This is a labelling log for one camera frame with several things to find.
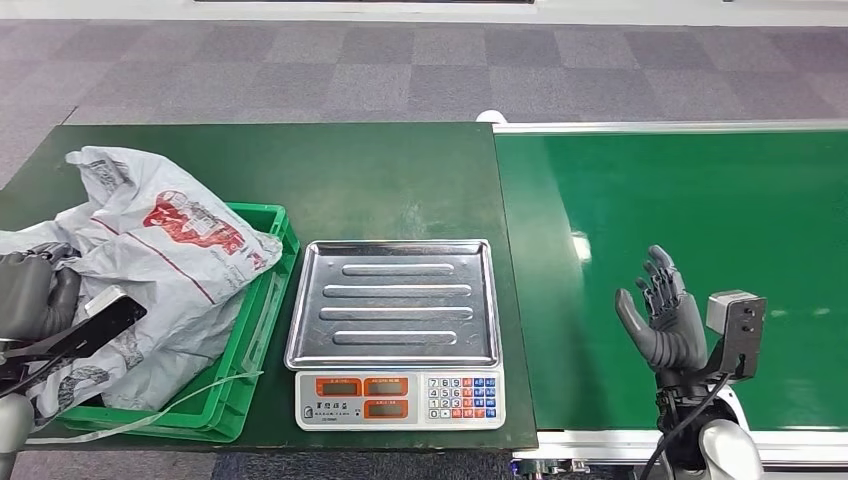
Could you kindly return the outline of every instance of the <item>green basket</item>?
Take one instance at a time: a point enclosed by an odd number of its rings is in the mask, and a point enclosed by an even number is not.
[[[249,203],[228,205],[256,230],[279,237],[283,243],[283,255],[273,268],[248,287],[221,357],[186,385],[168,405],[220,379],[262,367],[300,249],[283,207]],[[175,406],[152,424],[126,433],[232,442],[244,428],[259,378],[238,378],[212,387]],[[59,420],[68,428],[95,431],[126,425],[150,415],[149,411],[79,406],[63,413]]]

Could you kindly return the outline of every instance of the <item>keypad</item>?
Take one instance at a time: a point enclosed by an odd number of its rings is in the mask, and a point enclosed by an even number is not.
[[[494,377],[431,377],[427,379],[427,417],[433,420],[497,418]]]

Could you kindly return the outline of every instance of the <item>orange display panel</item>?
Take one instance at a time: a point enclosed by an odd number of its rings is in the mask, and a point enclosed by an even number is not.
[[[408,391],[409,379],[406,377],[365,379],[366,397],[400,397],[406,395]]]
[[[406,418],[408,412],[406,400],[365,401],[365,418]]]
[[[319,397],[361,397],[362,382],[358,378],[316,378],[315,393]]]

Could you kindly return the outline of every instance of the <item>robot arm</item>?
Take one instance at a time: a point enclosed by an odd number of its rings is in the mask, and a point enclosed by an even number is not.
[[[708,479],[759,479],[763,469],[756,446],[716,396],[730,382],[754,375],[765,299],[741,291],[710,297],[707,325],[722,338],[707,358],[701,316],[680,272],[661,247],[652,246],[648,254],[651,261],[644,268],[650,283],[637,279],[636,285],[649,322],[626,290],[618,290],[615,298],[622,325],[656,373],[657,426],[663,438],[640,478],[646,479],[659,459],[672,479],[683,478],[684,471],[702,471],[700,478]]]
[[[75,254],[66,243],[48,243],[0,255],[0,480],[11,477],[33,428],[33,407],[24,396],[30,385],[64,358],[91,356],[147,313],[111,287],[86,305],[89,318],[72,326],[80,277],[54,266]],[[32,362],[44,363],[31,372]]]

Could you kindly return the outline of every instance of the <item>humanoid robot hand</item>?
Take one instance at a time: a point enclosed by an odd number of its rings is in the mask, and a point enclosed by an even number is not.
[[[707,345],[695,298],[686,292],[683,277],[662,247],[652,246],[648,255],[650,260],[643,267],[649,280],[637,278],[636,286],[642,291],[650,321],[645,322],[630,292],[623,288],[615,293],[618,318],[654,370],[704,368]]]
[[[75,255],[67,243],[0,255],[0,338],[34,342],[70,327],[80,276],[70,268],[55,273],[53,268]]]

